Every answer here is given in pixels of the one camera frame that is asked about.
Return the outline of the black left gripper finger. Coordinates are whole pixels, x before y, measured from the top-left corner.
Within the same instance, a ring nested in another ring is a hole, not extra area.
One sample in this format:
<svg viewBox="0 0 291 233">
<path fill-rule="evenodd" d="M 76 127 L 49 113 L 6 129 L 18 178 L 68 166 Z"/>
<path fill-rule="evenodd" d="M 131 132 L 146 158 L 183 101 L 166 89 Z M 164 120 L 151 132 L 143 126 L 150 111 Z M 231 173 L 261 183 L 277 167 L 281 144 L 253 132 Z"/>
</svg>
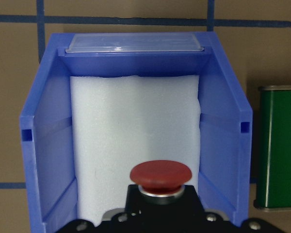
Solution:
<svg viewBox="0 0 291 233">
<path fill-rule="evenodd" d="M 126 212 L 127 233 L 197 233 L 204 228 L 204 208 L 192 185 L 186 185 L 182 196 L 169 204 L 152 203 L 138 186 L 128 186 Z"/>
</svg>

